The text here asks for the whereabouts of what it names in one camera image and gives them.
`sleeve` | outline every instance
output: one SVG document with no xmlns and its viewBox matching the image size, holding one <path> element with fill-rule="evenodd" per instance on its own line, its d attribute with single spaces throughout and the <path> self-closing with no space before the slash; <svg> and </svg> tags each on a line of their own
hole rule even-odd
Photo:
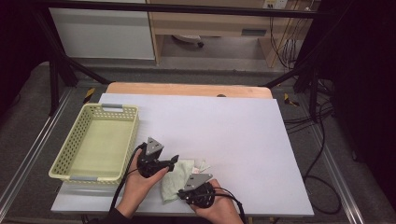
<svg viewBox="0 0 396 224">
<path fill-rule="evenodd" d="M 131 224 L 131 219 L 123 216 L 119 210 L 113 209 L 104 219 L 93 219 L 88 224 Z"/>
</svg>

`white cabinet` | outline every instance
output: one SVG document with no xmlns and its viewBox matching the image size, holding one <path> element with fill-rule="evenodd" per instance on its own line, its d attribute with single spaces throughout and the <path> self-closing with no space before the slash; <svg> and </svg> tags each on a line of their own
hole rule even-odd
<svg viewBox="0 0 396 224">
<path fill-rule="evenodd" d="M 70 57 L 154 60 L 147 12 L 68 8 L 51 8 L 50 12 Z"/>
</svg>

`green basket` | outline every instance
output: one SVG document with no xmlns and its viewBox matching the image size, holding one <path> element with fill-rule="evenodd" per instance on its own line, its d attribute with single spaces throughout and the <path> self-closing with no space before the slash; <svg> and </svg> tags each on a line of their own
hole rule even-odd
<svg viewBox="0 0 396 224">
<path fill-rule="evenodd" d="M 134 150 L 138 108 L 85 104 L 49 176 L 64 182 L 119 184 Z"/>
</svg>

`metal bar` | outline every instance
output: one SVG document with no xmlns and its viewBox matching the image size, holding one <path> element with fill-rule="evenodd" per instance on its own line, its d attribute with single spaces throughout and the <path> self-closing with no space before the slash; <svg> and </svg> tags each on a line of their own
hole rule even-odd
<svg viewBox="0 0 396 224">
<path fill-rule="evenodd" d="M 43 146 L 46 144 L 48 138 L 50 137 L 50 134 L 55 124 L 58 122 L 59 117 L 62 115 L 72 90 L 72 88 L 67 88 L 64 91 L 64 94 L 62 95 L 60 100 L 60 106 L 55 111 L 53 116 L 47 119 L 44 127 L 41 129 L 41 132 L 37 136 L 37 139 L 32 144 L 29 152 L 27 153 L 17 172 L 12 177 L 6 190 L 3 192 L 3 195 L 0 198 L 0 223 L 6 216 L 9 207 L 12 205 L 12 202 L 20 191 L 24 181 L 29 175 L 30 170 L 32 169 L 35 161 L 40 155 Z"/>
<path fill-rule="evenodd" d="M 62 61 L 61 52 L 63 52 L 63 49 L 59 46 L 59 43 L 53 35 L 43 14 L 38 8 L 34 7 L 30 7 L 30 11 L 49 43 L 49 48 L 51 49 L 50 55 L 57 63 L 59 74 L 64 79 L 64 83 L 67 86 L 75 86 L 78 83 L 78 79 L 76 78 L 76 75 L 73 73 L 73 70 L 68 66 L 68 64 L 65 64 L 64 61 Z"/>
<path fill-rule="evenodd" d="M 58 85 L 58 68 L 54 59 L 49 61 L 49 79 L 50 79 L 50 112 L 52 116 L 59 106 L 59 85 Z"/>
<path fill-rule="evenodd" d="M 266 87 L 268 89 L 272 89 L 273 87 L 288 80 L 291 77 L 299 76 L 307 67 L 308 67 L 307 65 L 298 66 L 298 67 L 294 68 L 293 70 L 289 71 L 287 74 L 282 75 L 282 76 L 268 82 L 267 84 L 260 85 L 259 87 Z"/>
<path fill-rule="evenodd" d="M 64 1 L 64 0 L 35 0 L 38 7 L 57 7 L 74 9 L 116 10 L 116 11 L 146 11 L 146 12 L 175 12 L 197 13 L 235 16 L 282 17 L 304 19 L 331 19 L 336 15 L 330 12 L 277 10 L 265 8 L 246 7 L 208 7 L 186 6 L 167 4 L 139 4 L 139 3 L 114 3 L 114 2 L 89 2 L 89 1 Z"/>
<path fill-rule="evenodd" d="M 85 66 L 83 66 L 80 63 L 77 63 L 76 61 L 74 61 L 73 59 L 69 58 L 67 55 L 63 55 L 64 60 L 66 62 L 68 62 L 70 65 L 72 65 L 73 67 L 75 67 L 77 70 L 79 70 L 80 72 L 84 73 L 85 75 L 95 79 L 96 81 L 100 82 L 101 84 L 110 84 L 113 81 L 109 81 L 104 77 L 101 77 L 99 75 L 97 75 L 96 73 L 94 73 L 93 71 L 91 71 L 90 69 L 86 68 Z"/>
<path fill-rule="evenodd" d="M 305 114 L 309 116 L 308 112 L 308 102 L 306 101 L 305 97 L 301 94 L 297 94 L 299 98 L 300 105 L 302 106 Z M 322 132 L 318 125 L 312 125 L 310 129 L 313 131 L 316 143 L 318 144 L 318 150 L 321 147 L 321 140 L 322 140 Z M 323 161 L 329 171 L 330 178 L 332 179 L 332 183 L 334 184 L 335 189 L 338 191 L 342 204 L 344 206 L 344 210 L 346 212 L 346 216 L 349 219 L 350 223 L 353 224 L 363 224 L 364 219 L 361 215 L 361 211 L 359 207 L 356 205 L 355 200 L 353 199 L 352 193 L 347 186 L 347 182 L 345 181 L 340 168 L 338 167 L 337 163 L 335 162 L 334 157 L 329 149 L 329 147 L 325 144 L 323 149 Z"/>
<path fill-rule="evenodd" d="M 317 99 L 318 99 L 318 69 L 314 69 L 314 74 L 311 78 L 311 89 L 309 93 L 309 115 L 315 123 L 317 120 Z"/>
</svg>

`electrical outlet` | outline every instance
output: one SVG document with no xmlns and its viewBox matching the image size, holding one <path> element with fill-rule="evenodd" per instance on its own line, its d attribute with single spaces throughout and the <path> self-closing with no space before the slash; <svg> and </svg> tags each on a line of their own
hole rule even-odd
<svg viewBox="0 0 396 224">
<path fill-rule="evenodd" d="M 262 8 L 274 8 L 276 0 L 265 0 Z"/>
<path fill-rule="evenodd" d="M 262 8 L 285 9 L 288 0 L 265 0 Z"/>
<path fill-rule="evenodd" d="M 288 3 L 288 0 L 276 0 L 276 3 L 274 4 L 274 8 L 275 9 L 285 9 L 287 3 Z"/>
</svg>

